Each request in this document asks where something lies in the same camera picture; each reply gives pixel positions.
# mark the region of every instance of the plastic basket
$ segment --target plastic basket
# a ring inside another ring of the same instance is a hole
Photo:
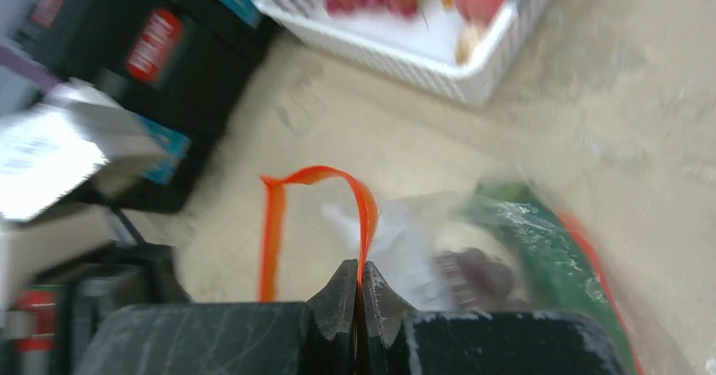
[[[323,7],[325,0],[253,1],[259,11],[310,46],[437,95],[483,106],[550,0],[506,0],[465,65],[454,63],[450,55],[464,22],[457,13],[446,14],[440,0],[425,0],[425,22],[389,14],[331,18]],[[440,47],[442,52],[429,52],[429,47]]]

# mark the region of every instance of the garlic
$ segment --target garlic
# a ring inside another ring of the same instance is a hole
[[[487,28],[481,22],[467,24],[458,36],[458,44],[455,46],[455,61],[464,65],[472,57],[475,48],[482,41]]]

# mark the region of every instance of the clear bag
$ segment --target clear bag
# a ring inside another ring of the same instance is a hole
[[[326,177],[343,177],[355,202],[321,199],[321,214],[334,229],[324,235],[358,254],[360,272],[371,260],[415,308],[583,313],[611,337],[625,373],[693,373],[638,294],[610,276],[580,223],[554,194],[522,177],[486,177],[472,193],[378,203],[365,185],[330,167],[309,167],[282,180],[264,178],[259,300],[276,297],[284,186]]]

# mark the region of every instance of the beige tabletop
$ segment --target beige tabletop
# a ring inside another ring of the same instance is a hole
[[[178,247],[198,300],[247,301],[259,174],[336,166],[400,198],[468,190],[521,166],[583,220],[621,287],[641,298],[638,310],[706,373],[716,357],[714,14],[716,0],[555,0],[483,111],[283,35],[190,204],[138,224]],[[338,196],[329,189],[290,192],[283,298],[310,296],[349,256],[317,220],[321,200]]]

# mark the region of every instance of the green cucumber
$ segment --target green cucumber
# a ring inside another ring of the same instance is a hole
[[[591,316],[611,337],[626,373],[637,373],[627,335],[587,257],[528,183],[481,182],[465,212],[516,253],[535,306]]]

